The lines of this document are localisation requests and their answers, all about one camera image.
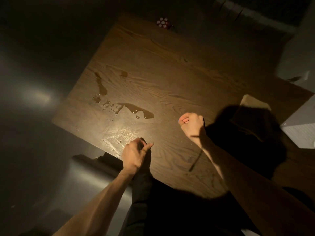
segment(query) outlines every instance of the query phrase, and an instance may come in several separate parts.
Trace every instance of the red object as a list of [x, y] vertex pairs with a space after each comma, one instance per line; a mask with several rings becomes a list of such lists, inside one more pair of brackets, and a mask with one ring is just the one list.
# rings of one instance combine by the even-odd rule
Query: red object
[[168, 21], [167, 18], [163, 18], [161, 17], [158, 21], [157, 21], [157, 25], [161, 28], [164, 29], [169, 29], [171, 27], [171, 23]]

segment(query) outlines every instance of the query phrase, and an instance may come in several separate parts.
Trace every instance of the floor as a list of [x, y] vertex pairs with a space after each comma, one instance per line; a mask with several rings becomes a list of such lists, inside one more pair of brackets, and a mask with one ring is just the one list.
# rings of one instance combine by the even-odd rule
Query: floor
[[[159, 4], [154, 0], [4, 3], [1, 14], [8, 25], [0, 27], [0, 172], [5, 179], [0, 193], [0, 235], [18, 235], [43, 218], [60, 197], [73, 155], [95, 158], [104, 154], [53, 125], [51, 119], [120, 10], [151, 21], [166, 16], [175, 26], [173, 31], [181, 35], [215, 43], [218, 49], [242, 57], [264, 53], [274, 66], [281, 49], [278, 42], [266, 44], [255, 34], [206, 15], [191, 0], [160, 0]], [[89, 184], [85, 181], [77, 187]], [[70, 202], [71, 212], [78, 211], [92, 198], [92, 192], [99, 190], [91, 189], [80, 203]]]

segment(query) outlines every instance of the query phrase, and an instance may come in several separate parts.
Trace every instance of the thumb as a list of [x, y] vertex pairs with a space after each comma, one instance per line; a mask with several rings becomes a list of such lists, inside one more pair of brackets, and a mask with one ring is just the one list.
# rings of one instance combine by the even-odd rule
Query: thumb
[[146, 153], [148, 152], [148, 150], [149, 150], [151, 147], [153, 147], [153, 145], [154, 145], [154, 143], [149, 143], [149, 144], [145, 145], [145, 146], [142, 148], [142, 150], [141, 150], [141, 155], [142, 155], [142, 156], [145, 156]]

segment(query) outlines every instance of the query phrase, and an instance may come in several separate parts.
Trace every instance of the wooden table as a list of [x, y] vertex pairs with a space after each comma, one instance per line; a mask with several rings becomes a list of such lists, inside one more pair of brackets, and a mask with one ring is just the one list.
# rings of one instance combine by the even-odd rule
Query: wooden table
[[[210, 124], [221, 109], [250, 94], [284, 121], [312, 95], [274, 77], [270, 63], [257, 63], [124, 13], [52, 121], [118, 158], [136, 137], [154, 142], [156, 179], [214, 198], [227, 187], [205, 155], [189, 172], [200, 150], [185, 137], [178, 118], [196, 112]], [[125, 103], [145, 111], [134, 114], [123, 107], [118, 112]]]

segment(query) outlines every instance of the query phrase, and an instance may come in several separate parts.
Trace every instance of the fist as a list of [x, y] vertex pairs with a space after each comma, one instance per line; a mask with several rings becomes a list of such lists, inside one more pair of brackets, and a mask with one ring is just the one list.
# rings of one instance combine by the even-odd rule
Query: fist
[[143, 139], [136, 138], [127, 144], [123, 150], [121, 158], [123, 160], [124, 170], [134, 175], [141, 167], [144, 157], [154, 143], [147, 144]]
[[206, 135], [203, 117], [196, 113], [185, 113], [179, 118], [178, 123], [185, 135], [201, 148], [200, 137]]

